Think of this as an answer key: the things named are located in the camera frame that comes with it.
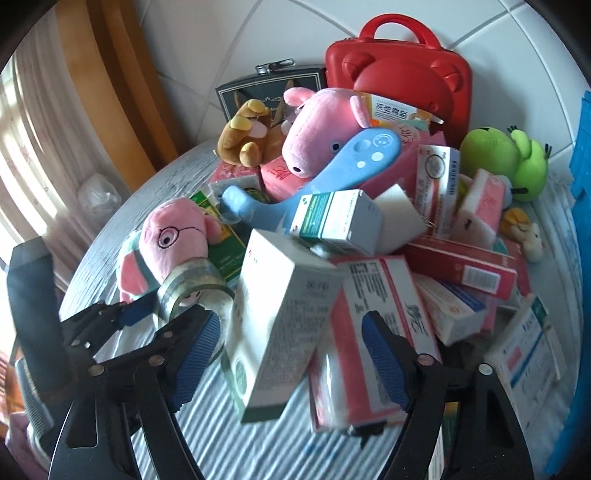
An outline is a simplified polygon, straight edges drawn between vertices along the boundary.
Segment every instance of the red suitcase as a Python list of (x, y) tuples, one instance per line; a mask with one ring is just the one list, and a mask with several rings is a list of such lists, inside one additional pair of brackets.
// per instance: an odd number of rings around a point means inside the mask
[[(376, 40), (376, 30), (386, 23), (409, 28), (418, 43)], [(418, 20), (398, 14), (375, 17), (359, 37), (333, 43), (325, 63), (329, 87), (373, 93), (431, 112), (444, 121), (433, 127), (443, 130), (450, 146), (460, 147), (470, 120), (472, 71)]]

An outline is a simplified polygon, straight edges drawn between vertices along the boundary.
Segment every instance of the suitcase handle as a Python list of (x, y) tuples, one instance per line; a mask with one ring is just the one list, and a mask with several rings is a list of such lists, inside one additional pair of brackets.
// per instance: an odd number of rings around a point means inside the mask
[(386, 23), (397, 23), (399, 25), (403, 25), (417, 36), (418, 42), (420, 44), (425, 45), (427, 48), (441, 50), (441, 44), (439, 43), (439, 40), (428, 28), (428, 26), (422, 24), (418, 20), (415, 20), (413, 17), (400, 14), (384, 14), (373, 17), (363, 26), (361, 33), (359, 34), (359, 38), (370, 38), (373, 40), (378, 27), (381, 27)]

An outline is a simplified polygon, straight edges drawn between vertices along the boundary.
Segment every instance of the pink pig plush toy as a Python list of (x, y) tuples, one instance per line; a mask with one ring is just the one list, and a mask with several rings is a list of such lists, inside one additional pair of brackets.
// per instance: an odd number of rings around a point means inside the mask
[(283, 159), (303, 179), (318, 175), (351, 138), (371, 126), (368, 109), (353, 90), (325, 88), (314, 93), (294, 87), (283, 98), (298, 107), (283, 144)]
[(207, 244), (221, 239), (219, 221), (191, 199), (164, 202), (121, 248), (117, 267), (121, 301), (129, 303), (159, 286), (183, 262), (207, 258)]

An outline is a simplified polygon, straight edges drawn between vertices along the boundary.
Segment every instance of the clear packing tape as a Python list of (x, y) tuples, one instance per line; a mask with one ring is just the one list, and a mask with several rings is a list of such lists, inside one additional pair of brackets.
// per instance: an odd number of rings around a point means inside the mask
[(222, 326), (212, 361), (220, 354), (230, 325), (234, 292), (207, 258), (193, 258), (176, 267), (158, 289), (154, 326), (162, 328), (195, 303), (217, 313)]

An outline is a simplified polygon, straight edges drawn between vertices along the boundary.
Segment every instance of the green frog plush toy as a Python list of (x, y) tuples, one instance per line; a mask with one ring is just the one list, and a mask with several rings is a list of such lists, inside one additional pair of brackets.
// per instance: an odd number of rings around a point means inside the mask
[(460, 171), (470, 178), (479, 168), (503, 175), (511, 182), (515, 200), (531, 202), (546, 185), (552, 147), (542, 147), (517, 127), (507, 130), (510, 137), (490, 127), (469, 132), (460, 147)]

